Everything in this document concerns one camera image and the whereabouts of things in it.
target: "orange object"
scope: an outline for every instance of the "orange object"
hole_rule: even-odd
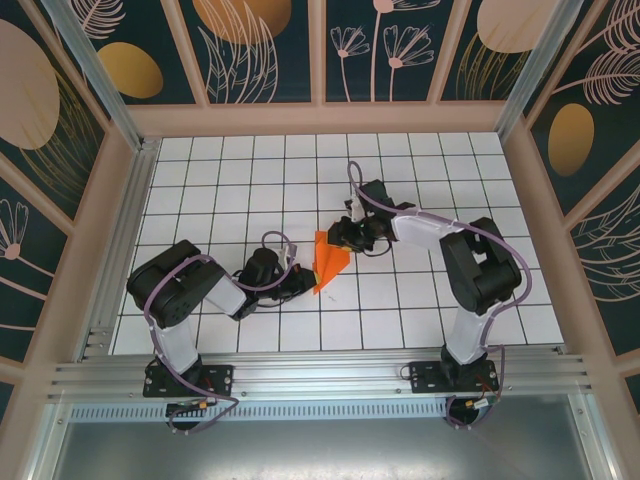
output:
[[[351,257],[347,250],[327,243],[327,232],[316,232],[316,260],[313,263],[313,270],[320,277],[320,281],[313,292],[318,293],[322,290],[349,265],[350,261]]]

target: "flower illustration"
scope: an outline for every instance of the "flower illustration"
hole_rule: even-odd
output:
[[[351,101],[349,96],[349,88],[347,87],[347,76],[344,71],[344,59],[347,57],[355,57],[369,52],[369,44],[364,43],[366,40],[362,27],[347,27],[344,34],[340,27],[331,29],[331,41],[336,47],[336,52],[340,57],[340,66],[342,68],[342,83],[344,85],[344,93],[347,96],[347,102]]]
[[[436,7],[440,0],[373,0],[373,6],[379,13],[391,13],[394,10],[423,10],[425,8]]]
[[[376,101],[376,52],[378,48],[378,31],[380,30],[380,17],[385,13],[424,10],[437,7],[440,0],[373,0],[373,7],[378,12],[373,30],[373,54],[371,56],[371,101]]]
[[[17,202],[15,209],[12,210],[11,204],[6,198],[0,200],[0,259],[10,261],[19,260],[28,267],[53,278],[53,273],[34,265],[20,256],[21,244],[24,240],[28,220],[29,209],[26,205]],[[0,283],[40,300],[46,300],[47,298],[46,295],[12,282],[4,277],[0,277]],[[6,325],[0,325],[0,327],[10,328]]]
[[[433,61],[433,50],[427,50],[431,39],[427,32],[429,27],[407,27],[398,37],[398,26],[384,29],[384,48],[391,67],[389,82],[389,101],[393,101],[393,78],[398,68],[424,65]]]
[[[16,203],[15,211],[5,198],[0,200],[0,258],[15,260],[20,257],[20,244],[29,220],[29,209]]]

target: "white grid floor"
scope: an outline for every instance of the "white grid floor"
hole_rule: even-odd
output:
[[[298,262],[311,268],[315,231],[345,214],[348,158],[365,181],[383,180],[396,203],[467,222],[493,217],[535,270],[532,294],[498,318],[490,343],[563,342],[493,133],[164,139],[131,268],[186,238],[234,272],[267,230],[284,231],[298,244]],[[415,348],[441,346],[455,313],[442,257],[395,244],[379,258],[352,256],[320,295],[308,292],[239,323],[204,304],[190,322],[201,353]],[[114,338],[114,354],[153,351],[129,296]]]

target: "mounting plate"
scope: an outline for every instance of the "mounting plate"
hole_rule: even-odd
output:
[[[231,395],[233,385],[232,365],[203,365],[197,387],[209,390],[218,395]],[[173,379],[163,366],[152,366],[146,369],[144,389],[145,398],[180,398],[202,397]]]
[[[458,385],[451,386],[447,377],[440,371],[440,362],[411,362],[408,364],[411,391],[413,393],[482,393],[482,383],[475,376]],[[494,391],[499,388],[496,366],[491,360],[483,361],[477,370],[484,382]]]

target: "purple cable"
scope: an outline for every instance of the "purple cable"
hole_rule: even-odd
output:
[[[355,168],[356,171],[358,172],[358,177],[359,177],[359,181],[356,182],[356,180],[353,178],[353,174],[351,173],[351,169]],[[499,390],[496,393],[496,395],[498,396],[498,398],[500,398],[500,396],[502,395],[502,386],[504,384],[504,367],[505,367],[505,356],[506,356],[506,352],[505,352],[505,348],[504,345],[498,345],[496,347],[488,347],[486,346],[486,342],[487,342],[487,337],[489,336],[489,332],[491,331],[491,327],[493,326],[493,322],[496,319],[496,316],[498,316],[499,314],[501,314],[502,312],[504,312],[505,310],[508,310],[510,308],[513,308],[517,305],[519,305],[520,303],[522,303],[531,293],[531,288],[532,288],[532,284],[533,284],[533,277],[531,276],[531,270],[529,268],[529,265],[527,265],[527,262],[525,261],[525,259],[522,257],[522,255],[520,255],[520,253],[518,253],[518,251],[513,248],[511,245],[509,245],[507,242],[505,242],[503,239],[501,239],[500,237],[490,233],[490,232],[486,232],[484,230],[482,230],[481,228],[478,227],[474,227],[473,225],[468,225],[464,222],[460,222],[458,220],[451,220],[449,218],[445,218],[445,217],[441,217],[440,215],[435,215],[433,213],[429,213],[426,212],[424,210],[420,210],[420,209],[416,209],[416,210],[399,210],[397,208],[391,208],[388,207],[387,205],[384,205],[383,203],[377,202],[376,200],[370,198],[369,196],[367,196],[362,189],[360,188],[360,185],[362,185],[362,168],[360,168],[360,165],[358,165],[356,162],[354,162],[353,160],[349,160],[349,163],[347,165],[347,176],[349,177],[349,182],[351,183],[351,186],[353,187],[353,189],[358,193],[358,195],[362,198],[364,198],[369,204],[373,205],[374,207],[377,207],[381,210],[386,210],[387,212],[390,213],[395,213],[397,215],[403,215],[403,216],[420,216],[420,217],[424,217],[424,218],[428,218],[429,220],[433,220],[435,222],[441,223],[443,225],[452,225],[454,227],[457,228],[462,228],[465,230],[469,230],[477,235],[482,235],[483,237],[493,241],[494,243],[497,243],[498,245],[500,245],[502,248],[504,248],[505,250],[507,250],[509,253],[511,253],[515,259],[518,261],[518,263],[520,263],[520,265],[522,265],[522,269],[524,270],[524,275],[527,279],[527,285],[524,289],[524,292],[522,292],[522,294],[514,299],[512,302],[509,303],[504,303],[500,306],[498,306],[497,308],[495,308],[493,310],[493,312],[491,312],[491,314],[489,315],[489,319],[487,320],[487,323],[484,327],[484,330],[482,331],[482,335],[480,336],[480,344],[482,345],[482,348],[486,351],[486,352],[495,352],[497,350],[500,350],[502,352],[501,354],[501,360],[500,360],[500,386],[499,386]],[[455,418],[451,417],[450,415],[450,410],[451,410],[451,404],[453,403],[453,401],[456,399],[456,396],[452,396],[447,400],[447,407],[446,407],[446,417],[445,419],[447,420],[447,423],[449,423],[449,425],[453,426],[453,427],[460,427],[460,426],[465,426],[462,422],[456,420]],[[476,426],[481,424],[482,422],[484,422],[489,416],[490,416],[490,412],[493,410],[493,407],[491,407],[489,409],[489,411],[484,415],[484,417],[482,417],[478,422],[476,422]]]
[[[271,230],[271,231],[266,232],[262,236],[262,246],[263,247],[265,246],[265,243],[264,243],[265,238],[267,236],[273,235],[273,234],[280,235],[282,237],[282,239],[287,243],[289,248],[293,251],[292,258],[290,259],[289,265],[287,266],[287,269],[285,270],[284,274],[278,280],[276,280],[275,282],[273,282],[270,285],[267,285],[265,287],[250,287],[248,285],[243,285],[242,283],[236,282],[236,281],[234,281],[232,279],[232,281],[238,287],[243,288],[245,290],[251,290],[251,291],[254,291],[254,292],[260,292],[260,291],[264,291],[264,290],[269,290],[270,288],[274,288],[274,287],[278,286],[280,283],[282,283],[284,281],[284,279],[286,278],[286,276],[291,271],[291,268],[293,267],[293,263],[294,263],[294,260],[295,260],[295,248],[294,248],[295,245],[293,245],[291,243],[291,240],[289,240],[289,238],[284,233],[277,232],[275,230]],[[184,378],[182,378],[182,376],[173,368],[171,363],[167,360],[167,357],[165,356],[164,351],[162,350],[162,346],[160,345],[160,342],[158,341],[158,337],[156,335],[155,321],[151,317],[151,305],[153,304],[154,300],[156,299],[156,297],[158,296],[160,291],[164,288],[164,286],[167,283],[169,283],[169,281],[171,281],[171,279],[173,279],[174,275],[176,275],[178,272],[181,272],[182,270],[184,270],[186,267],[188,267],[192,263],[195,263],[195,262],[198,262],[198,261],[202,261],[202,262],[206,263],[206,262],[211,262],[211,261],[215,261],[215,260],[213,259],[213,257],[210,257],[209,255],[203,255],[203,254],[202,255],[195,255],[193,257],[187,258],[180,265],[178,265],[173,270],[171,270],[155,286],[155,288],[151,291],[151,295],[149,295],[149,298],[147,298],[147,301],[144,304],[144,318],[147,321],[147,323],[149,324],[149,330],[151,331],[151,341],[153,342],[153,346],[155,347],[156,351],[158,352],[158,358],[162,361],[162,363],[167,368],[167,370],[169,370],[169,373],[171,373],[171,375],[178,382],[180,382],[182,385],[184,385],[185,387],[187,387],[188,389],[190,389],[190,390],[192,390],[192,391],[194,391],[196,393],[199,393],[200,395],[204,396],[205,398],[215,398],[215,399],[218,399],[218,400],[225,400],[225,401],[231,402],[231,405],[229,405],[227,408],[225,408],[222,412],[220,412],[218,415],[213,417],[211,420],[208,420],[207,422],[204,422],[204,423],[200,423],[200,424],[198,424],[197,426],[195,426],[194,428],[192,428],[190,430],[177,430],[173,426],[173,419],[176,417],[177,414],[180,413],[180,411],[177,410],[176,412],[174,412],[173,415],[171,415],[171,417],[169,418],[169,425],[173,429],[173,433],[181,432],[183,435],[189,435],[189,434],[198,433],[198,432],[201,432],[203,430],[206,430],[207,428],[211,427],[214,423],[216,423],[218,421],[218,419],[220,419],[221,417],[225,416],[231,410],[236,408],[238,406],[238,404],[240,403],[240,401],[237,398],[227,397],[226,395],[219,395],[217,393],[209,392],[207,390],[204,390],[204,389],[202,389],[200,387],[197,387],[197,386],[187,382]]]

